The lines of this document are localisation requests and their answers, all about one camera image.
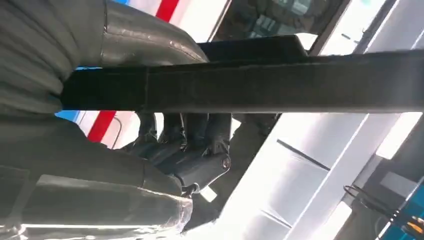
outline window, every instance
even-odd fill
[[[301,42],[324,31],[341,0],[232,0],[213,41],[299,35]]]

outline cable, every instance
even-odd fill
[[[121,135],[121,130],[122,130],[122,122],[121,122],[121,120],[119,120],[119,118],[117,118],[116,116],[114,116],[113,119],[115,119],[116,121],[118,121],[118,123],[119,123],[119,131],[118,131],[118,134],[116,135],[115,141],[113,142],[111,149],[114,149],[115,145],[117,144],[118,138]]]
[[[356,185],[344,186],[343,189],[364,207],[382,215],[374,224],[374,231],[378,239],[380,238],[377,234],[377,224],[380,222],[381,218],[388,219],[390,224],[399,227],[403,232],[411,235],[417,240],[424,239],[424,225],[420,223],[416,217],[404,214],[399,209],[388,207],[383,201],[368,194]]]

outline fluorescent light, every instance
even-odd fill
[[[214,190],[212,190],[212,188],[210,188],[209,186],[203,188],[203,190],[200,192],[200,195],[204,197],[204,199],[209,203],[212,202],[218,196],[216,192],[214,192]]]
[[[348,220],[352,208],[341,201],[324,223],[313,235],[311,240],[333,240]]]
[[[387,229],[389,229],[389,227],[390,227],[390,222],[387,222],[386,225],[381,230],[381,232],[378,234],[378,237],[375,238],[375,240],[380,240],[383,237],[384,233],[386,233]]]
[[[402,113],[375,154],[385,159],[392,159],[418,120],[420,120],[421,115],[423,115],[422,112]]]
[[[231,119],[231,133],[229,135],[229,139],[233,138],[234,132],[240,127],[242,123],[239,120],[234,118]]]

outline blue panel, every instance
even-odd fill
[[[77,120],[77,116],[79,112],[80,111],[60,111],[55,113],[54,115],[56,115],[56,117],[75,122]]]
[[[120,3],[120,4],[127,4],[128,0],[113,0],[114,2]]]

